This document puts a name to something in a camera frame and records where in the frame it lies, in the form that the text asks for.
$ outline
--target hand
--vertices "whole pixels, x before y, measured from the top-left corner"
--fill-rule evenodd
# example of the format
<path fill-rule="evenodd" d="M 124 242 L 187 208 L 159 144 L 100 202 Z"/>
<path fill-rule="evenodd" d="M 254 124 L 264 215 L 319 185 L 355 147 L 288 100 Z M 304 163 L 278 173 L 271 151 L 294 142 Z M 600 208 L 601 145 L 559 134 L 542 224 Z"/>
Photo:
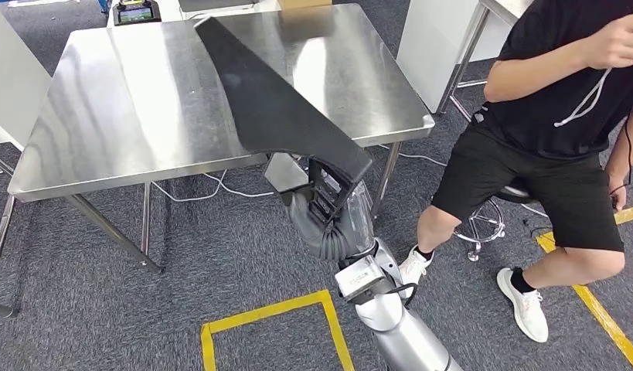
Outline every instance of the hand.
<path fill-rule="evenodd" d="M 582 39 L 584 63 L 596 70 L 633 65 L 633 14 L 607 24 L 592 36 Z"/>
<path fill-rule="evenodd" d="M 623 179 L 617 179 L 614 176 L 610 176 L 610 182 L 607 187 L 610 190 L 610 197 L 612 197 L 612 204 L 614 205 L 614 208 L 617 211 L 622 211 L 625 206 L 626 197 Z"/>

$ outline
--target stool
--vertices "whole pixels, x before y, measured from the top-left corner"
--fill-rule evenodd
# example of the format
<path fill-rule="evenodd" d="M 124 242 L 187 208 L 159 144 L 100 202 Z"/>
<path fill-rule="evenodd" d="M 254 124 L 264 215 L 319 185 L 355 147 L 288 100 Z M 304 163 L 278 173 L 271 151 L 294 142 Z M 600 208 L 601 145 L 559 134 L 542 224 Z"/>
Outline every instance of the stool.
<path fill-rule="evenodd" d="M 509 201 L 511 203 L 534 203 L 536 200 L 530 197 L 530 194 L 526 188 L 526 183 L 521 178 L 515 178 L 511 183 L 506 185 L 503 189 L 501 189 L 498 193 L 494 195 L 500 199 L 504 199 L 505 201 Z M 482 215 L 482 210 L 486 207 L 490 206 L 497 215 L 496 219 L 487 217 Z M 489 237 L 481 237 L 478 232 L 478 224 L 479 222 L 488 223 L 491 226 L 494 226 L 494 231 Z M 505 223 L 503 222 L 502 211 L 496 202 L 493 199 L 487 201 L 485 205 L 480 206 L 479 209 L 475 210 L 470 217 L 468 217 L 468 223 L 471 226 L 471 232 L 473 233 L 473 237 L 465 236 L 462 233 L 459 233 L 457 230 L 454 231 L 454 235 L 471 243 L 475 244 L 474 250 L 468 252 L 467 257 L 470 261 L 478 261 L 480 250 L 482 249 L 482 244 L 491 242 L 499 237 L 505 236 Z"/>

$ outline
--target cardboard box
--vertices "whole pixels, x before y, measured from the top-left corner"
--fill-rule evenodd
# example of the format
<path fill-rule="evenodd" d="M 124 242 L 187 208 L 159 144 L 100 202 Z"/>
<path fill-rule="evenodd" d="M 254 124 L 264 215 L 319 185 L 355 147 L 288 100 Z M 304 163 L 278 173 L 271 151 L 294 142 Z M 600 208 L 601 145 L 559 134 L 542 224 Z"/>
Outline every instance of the cardboard box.
<path fill-rule="evenodd" d="M 332 5 L 332 0 L 277 0 L 277 2 L 280 3 L 280 8 L 283 10 Z"/>

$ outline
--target knee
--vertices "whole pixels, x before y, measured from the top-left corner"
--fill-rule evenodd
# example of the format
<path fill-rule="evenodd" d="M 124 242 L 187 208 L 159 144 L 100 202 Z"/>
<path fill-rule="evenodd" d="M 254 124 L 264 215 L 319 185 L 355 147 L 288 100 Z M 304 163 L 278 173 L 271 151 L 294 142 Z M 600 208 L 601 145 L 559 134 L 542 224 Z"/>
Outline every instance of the knee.
<path fill-rule="evenodd" d="M 440 233 L 453 233 L 461 221 L 436 206 L 428 206 L 419 218 L 419 227 Z"/>
<path fill-rule="evenodd" d="M 579 268 L 586 272 L 590 282 L 604 280 L 613 277 L 624 269 L 625 256 L 619 251 L 609 250 L 579 250 L 569 256 L 578 264 Z"/>

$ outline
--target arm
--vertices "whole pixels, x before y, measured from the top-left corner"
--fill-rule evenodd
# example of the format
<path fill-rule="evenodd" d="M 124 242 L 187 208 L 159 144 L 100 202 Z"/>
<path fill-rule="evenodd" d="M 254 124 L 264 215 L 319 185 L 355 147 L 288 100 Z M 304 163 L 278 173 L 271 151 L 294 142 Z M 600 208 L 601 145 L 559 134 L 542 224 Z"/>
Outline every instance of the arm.
<path fill-rule="evenodd" d="M 489 72 L 485 97 L 495 103 L 542 90 L 587 67 L 581 50 L 582 42 L 578 40 L 529 60 L 499 60 Z"/>
<path fill-rule="evenodd" d="M 628 138 L 625 135 L 625 128 L 628 126 L 628 136 L 632 143 L 632 153 L 630 156 L 630 162 L 628 162 Z M 633 164 L 633 114 L 628 119 L 628 122 L 624 125 L 619 133 L 617 142 L 614 144 L 614 149 L 610 154 L 610 159 L 605 166 L 605 172 L 610 178 L 610 192 L 614 193 L 613 197 L 616 198 L 616 207 L 621 210 L 625 205 L 625 188 L 624 179 L 630 170 L 630 164 Z"/>
<path fill-rule="evenodd" d="M 569 75 L 633 65 L 633 14 L 617 19 L 592 36 L 524 60 L 499 60 L 485 86 L 490 102 L 526 97 Z"/>

